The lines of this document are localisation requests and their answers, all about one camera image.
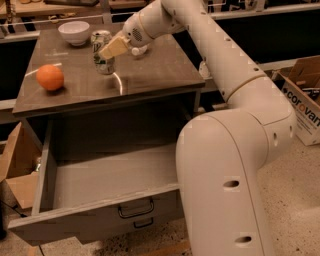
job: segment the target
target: cardboard box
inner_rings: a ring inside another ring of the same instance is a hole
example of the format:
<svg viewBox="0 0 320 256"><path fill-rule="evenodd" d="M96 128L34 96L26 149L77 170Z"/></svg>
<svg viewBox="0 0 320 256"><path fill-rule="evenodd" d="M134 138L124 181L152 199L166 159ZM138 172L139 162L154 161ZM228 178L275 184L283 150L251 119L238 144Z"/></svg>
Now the cardboard box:
<svg viewBox="0 0 320 256"><path fill-rule="evenodd" d="M40 150L19 123L0 156L0 182L7 182L22 209L33 205L38 183L38 172L34 170L40 157Z"/></svg>
<svg viewBox="0 0 320 256"><path fill-rule="evenodd" d="M280 74L285 79L282 88L296 110L297 136L306 145L320 143L320 96L313 99L303 90L320 88L320 56L297 60L289 74Z"/></svg>

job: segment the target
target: silver can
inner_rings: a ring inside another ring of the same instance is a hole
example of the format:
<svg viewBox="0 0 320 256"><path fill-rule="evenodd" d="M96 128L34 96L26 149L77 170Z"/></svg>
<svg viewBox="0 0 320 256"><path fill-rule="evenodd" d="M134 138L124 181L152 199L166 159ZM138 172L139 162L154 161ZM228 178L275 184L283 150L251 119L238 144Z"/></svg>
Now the silver can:
<svg viewBox="0 0 320 256"><path fill-rule="evenodd" d="M96 30L91 34L93 60L99 74L111 75L115 72L115 58L104 59L99 55L100 49L109 43L112 35L107 30Z"/></svg>

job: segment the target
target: brown tabletop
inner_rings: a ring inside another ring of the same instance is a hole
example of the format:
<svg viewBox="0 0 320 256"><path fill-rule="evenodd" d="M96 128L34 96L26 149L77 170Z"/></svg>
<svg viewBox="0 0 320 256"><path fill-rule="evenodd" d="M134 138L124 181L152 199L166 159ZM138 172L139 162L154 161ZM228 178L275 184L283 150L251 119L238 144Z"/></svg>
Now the brown tabletop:
<svg viewBox="0 0 320 256"><path fill-rule="evenodd" d="M91 31L106 29L92 25ZM62 89L48 92L36 81L44 64L58 65L65 76ZM201 88L204 80L171 35L156 39L143 56L116 57L113 75L98 74L90 42L74 47L57 29L43 30L35 46L13 114L30 117L73 111L101 104L179 94Z"/></svg>

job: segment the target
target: concrete floor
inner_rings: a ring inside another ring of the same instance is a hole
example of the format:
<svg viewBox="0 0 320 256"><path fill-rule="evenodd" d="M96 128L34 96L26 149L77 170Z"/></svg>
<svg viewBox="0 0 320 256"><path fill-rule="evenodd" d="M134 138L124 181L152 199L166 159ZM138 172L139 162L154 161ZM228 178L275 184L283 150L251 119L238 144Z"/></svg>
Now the concrete floor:
<svg viewBox="0 0 320 256"><path fill-rule="evenodd" d="M304 146L295 139L287 153L258 172L258 183L277 256L318 256L320 251L320 145ZM2 200L15 201L2 184ZM19 218L3 206L4 224ZM70 238L42 246L46 256L143 255L187 239L183 219L153 228L81 245ZM11 232L0 241L1 256L27 255L29 246ZM36 256L41 255L39 248ZM178 254L192 255L185 249Z"/></svg>

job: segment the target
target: white bowl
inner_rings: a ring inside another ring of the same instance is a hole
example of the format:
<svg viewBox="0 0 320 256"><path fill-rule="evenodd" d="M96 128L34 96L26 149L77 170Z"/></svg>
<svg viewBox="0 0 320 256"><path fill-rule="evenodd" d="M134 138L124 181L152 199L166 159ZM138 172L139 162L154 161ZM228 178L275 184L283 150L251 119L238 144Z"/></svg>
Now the white bowl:
<svg viewBox="0 0 320 256"><path fill-rule="evenodd" d="M85 21L71 21L62 24L58 30L64 40L74 46L86 43L90 37L90 25Z"/></svg>

